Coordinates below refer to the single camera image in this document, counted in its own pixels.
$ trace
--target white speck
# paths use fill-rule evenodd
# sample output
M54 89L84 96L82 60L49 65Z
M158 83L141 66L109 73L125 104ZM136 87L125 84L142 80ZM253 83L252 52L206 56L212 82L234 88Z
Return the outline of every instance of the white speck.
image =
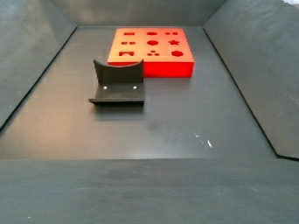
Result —
M208 145L209 145L209 147L212 148L212 146L210 146L210 141L208 140Z

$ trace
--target gray wall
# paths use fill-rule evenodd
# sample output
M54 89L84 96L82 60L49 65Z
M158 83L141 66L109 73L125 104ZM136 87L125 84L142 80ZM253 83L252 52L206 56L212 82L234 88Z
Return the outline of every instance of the gray wall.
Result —
M225 0L52 0L78 25L202 25Z
M46 0L0 0L0 128L76 25Z
M299 158L299 10L228 0L202 27L276 153Z

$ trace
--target red shape sorter board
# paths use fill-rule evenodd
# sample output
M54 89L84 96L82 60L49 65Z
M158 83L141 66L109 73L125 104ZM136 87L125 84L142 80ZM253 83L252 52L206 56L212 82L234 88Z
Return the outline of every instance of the red shape sorter board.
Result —
M125 66L140 60L144 60L144 77L190 77L193 57L182 29L116 29L106 63Z

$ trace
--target star-shaped hole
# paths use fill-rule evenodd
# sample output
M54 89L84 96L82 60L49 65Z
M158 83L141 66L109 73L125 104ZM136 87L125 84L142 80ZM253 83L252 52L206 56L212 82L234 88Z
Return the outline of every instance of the star-shaped hole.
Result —
M170 43L172 46L177 46L180 41L176 41L176 40L172 40L172 41L168 41Z

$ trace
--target black holder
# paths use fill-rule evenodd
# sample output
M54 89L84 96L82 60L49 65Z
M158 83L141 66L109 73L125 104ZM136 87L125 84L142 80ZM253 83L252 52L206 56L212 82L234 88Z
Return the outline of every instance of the black holder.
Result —
M144 103L144 61L129 66L108 66L93 60L97 73L97 93L93 104Z

